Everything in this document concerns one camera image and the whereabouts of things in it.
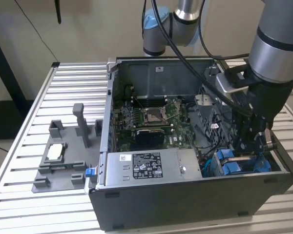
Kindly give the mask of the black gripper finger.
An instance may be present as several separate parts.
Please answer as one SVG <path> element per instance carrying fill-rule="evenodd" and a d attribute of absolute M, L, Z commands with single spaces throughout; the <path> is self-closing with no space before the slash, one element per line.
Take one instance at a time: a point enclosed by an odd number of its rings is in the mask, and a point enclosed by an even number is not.
<path fill-rule="evenodd" d="M 241 144 L 244 144 L 244 139 L 247 134 L 247 130 L 249 129 L 250 124 L 250 118 L 240 115 L 237 115 L 236 119 L 236 133 L 235 133 L 235 139 L 234 139 L 234 149 L 236 152 L 240 152 Z"/>
<path fill-rule="evenodd" d="M 252 116 L 251 118 L 251 139 L 253 140 L 256 151 L 263 152 L 265 150 L 266 139 L 265 129 L 267 122 L 262 116 Z"/>

